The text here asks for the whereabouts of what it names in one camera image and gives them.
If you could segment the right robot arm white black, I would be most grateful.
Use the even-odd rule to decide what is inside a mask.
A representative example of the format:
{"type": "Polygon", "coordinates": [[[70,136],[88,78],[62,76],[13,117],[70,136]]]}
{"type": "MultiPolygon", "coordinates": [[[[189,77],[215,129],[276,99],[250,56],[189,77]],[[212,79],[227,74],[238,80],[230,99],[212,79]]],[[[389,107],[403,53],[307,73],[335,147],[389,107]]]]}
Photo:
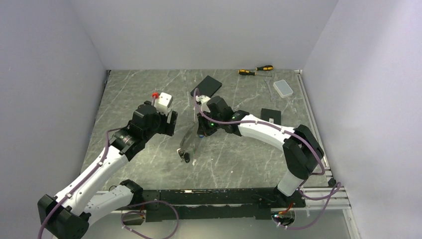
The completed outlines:
{"type": "Polygon", "coordinates": [[[287,171],[276,186],[274,200],[277,205],[289,205],[294,192],[315,174],[317,167],[324,174],[324,151],[307,126],[281,126],[246,111],[233,111],[221,97],[195,96],[194,99],[199,111],[199,135],[210,136],[222,129],[228,134],[253,138],[283,151],[287,171]]]}

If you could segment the key bunch with rings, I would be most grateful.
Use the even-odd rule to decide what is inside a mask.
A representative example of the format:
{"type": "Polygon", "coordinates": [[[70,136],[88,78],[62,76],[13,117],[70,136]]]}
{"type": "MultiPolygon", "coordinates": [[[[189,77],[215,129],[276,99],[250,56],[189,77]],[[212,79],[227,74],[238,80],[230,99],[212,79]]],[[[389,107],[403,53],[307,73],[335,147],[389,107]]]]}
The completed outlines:
{"type": "Polygon", "coordinates": [[[191,160],[190,155],[193,153],[195,148],[195,141],[197,139],[199,124],[194,123],[183,136],[179,148],[176,150],[182,162],[189,163],[191,160]]]}

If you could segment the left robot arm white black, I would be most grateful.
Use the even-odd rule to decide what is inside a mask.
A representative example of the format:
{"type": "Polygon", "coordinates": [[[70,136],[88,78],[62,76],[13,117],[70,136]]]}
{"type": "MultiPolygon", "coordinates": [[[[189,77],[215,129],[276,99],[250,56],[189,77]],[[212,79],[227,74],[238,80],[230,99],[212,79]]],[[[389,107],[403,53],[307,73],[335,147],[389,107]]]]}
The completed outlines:
{"type": "Polygon", "coordinates": [[[99,156],[73,182],[55,196],[44,195],[37,203],[41,227],[57,239],[80,239],[89,227],[111,211],[142,205],[143,188],[127,179],[103,195],[97,191],[120,168],[142,151],[156,134],[173,136],[178,113],[169,103],[146,101],[133,112],[124,127],[106,131],[99,156]]]}

